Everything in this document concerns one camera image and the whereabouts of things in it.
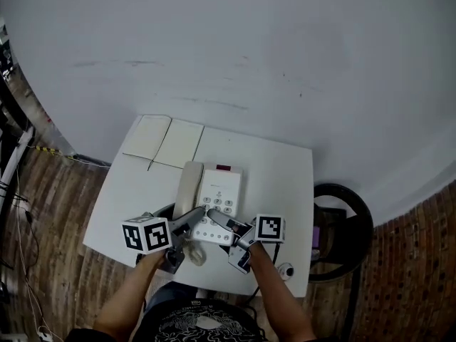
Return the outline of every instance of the white telephone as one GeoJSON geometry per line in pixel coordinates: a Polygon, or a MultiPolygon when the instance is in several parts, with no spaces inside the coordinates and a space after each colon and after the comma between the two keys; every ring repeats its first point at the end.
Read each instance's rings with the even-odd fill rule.
{"type": "MultiPolygon", "coordinates": [[[[172,218],[176,219],[194,207],[204,207],[206,212],[216,209],[236,217],[241,180],[240,167],[187,162],[182,170],[172,218]]],[[[205,215],[193,228],[191,239],[231,246],[234,233],[205,215]]]]}

